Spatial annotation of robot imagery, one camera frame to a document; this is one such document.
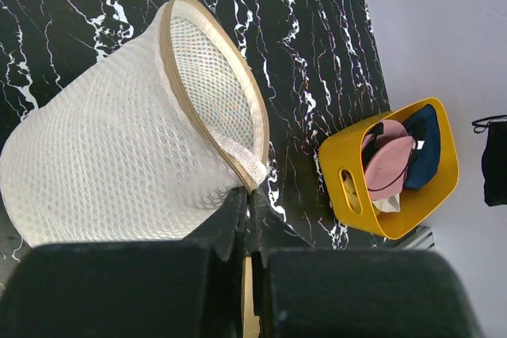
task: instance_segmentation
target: beige trim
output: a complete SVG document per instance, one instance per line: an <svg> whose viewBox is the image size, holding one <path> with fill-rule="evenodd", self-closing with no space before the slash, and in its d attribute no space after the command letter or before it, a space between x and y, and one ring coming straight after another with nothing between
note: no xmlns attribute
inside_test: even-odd
<svg viewBox="0 0 507 338"><path fill-rule="evenodd" d="M241 53L238 51L232 40L220 26L219 22L208 12L208 10L200 4L197 0L169 0L167 3L161 19L161 28L160 28L160 54L162 57L162 61L164 62L164 69L166 71L166 75L169 78L171 89L175 97L177 98L177 102L180 105L181 109L189 118L192 125L204 136L206 139L217 149L220 156L226 161L226 163L234 170L234 172L241 179L243 184L245 185L248 193L251 193L255 188L257 188L257 183L249 176L249 174L244 170L244 168L239 164L239 162L233 158L231 155L222 150L219 144L212 138L212 135L208 128L204 125L201 118L197 115L196 109L193 107L192 102L190 101L189 95L187 94L185 87L181 82L180 73L177 69L176 60L173 54L173 47L170 37L170 20L172 16L174 3L178 2L186 2L197 10L203 17L206 18L207 22L215 29L215 31L220 34L223 38L224 42L230 48L234 55L238 58L239 62L242 64L242 69L248 76L248 79L251 82L252 89L255 93L255 97L257 98L257 103L261 113L261 122L262 122L262 156L261 161L263 164L267 165L268 163L268 154L269 154L269 120L268 113L266 112L266 107L264 101L262 99L261 91L255 81L254 76L246 61L241 56Z"/></svg>

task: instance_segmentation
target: blue cap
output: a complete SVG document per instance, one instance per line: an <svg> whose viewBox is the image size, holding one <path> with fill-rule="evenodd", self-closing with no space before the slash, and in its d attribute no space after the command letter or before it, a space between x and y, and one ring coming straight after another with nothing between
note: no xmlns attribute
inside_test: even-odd
<svg viewBox="0 0 507 338"><path fill-rule="evenodd" d="M417 142L403 187L418 190L436 175L440 163L440 128L435 108L427 104L405 120L403 127Z"/></svg>

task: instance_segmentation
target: pink hat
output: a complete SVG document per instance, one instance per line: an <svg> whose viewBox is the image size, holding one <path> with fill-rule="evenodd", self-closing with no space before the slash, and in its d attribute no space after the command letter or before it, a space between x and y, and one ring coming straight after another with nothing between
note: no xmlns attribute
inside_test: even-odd
<svg viewBox="0 0 507 338"><path fill-rule="evenodd" d="M372 200L386 199L403 190L413 148L414 139L396 120L382 121L364 137L361 149L364 161L368 161L363 162L364 178Z"/></svg>

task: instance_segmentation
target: yellow basket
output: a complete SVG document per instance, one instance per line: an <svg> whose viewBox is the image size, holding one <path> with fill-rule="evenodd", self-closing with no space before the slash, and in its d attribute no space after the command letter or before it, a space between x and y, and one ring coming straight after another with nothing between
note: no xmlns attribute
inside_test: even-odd
<svg viewBox="0 0 507 338"><path fill-rule="evenodd" d="M402 191L399 213L375 212L364 179L361 142L368 130L381 120L403 122L427 104L436 109L440 128L441 151L438 171L420 190ZM459 178L458 158L451 126L444 106L436 98L424 99L396 112L385 112L347 127L322 144L318 159L336 218L359 230L390 239L403 237L428 217L454 191ZM354 206L345 190L342 177L344 171L350 173L356 189L359 204L354 203Z"/></svg>

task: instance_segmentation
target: black marble surface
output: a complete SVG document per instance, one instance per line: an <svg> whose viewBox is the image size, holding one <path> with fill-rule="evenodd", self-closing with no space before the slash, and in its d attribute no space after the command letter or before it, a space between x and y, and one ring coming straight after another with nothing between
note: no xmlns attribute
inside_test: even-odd
<svg viewBox="0 0 507 338"><path fill-rule="evenodd" d="M0 146L168 0L0 0ZM200 0L246 57L269 112L269 207L310 245L376 247L334 218L318 166L326 137L388 110L365 0ZM0 282L26 250L0 217Z"/></svg>

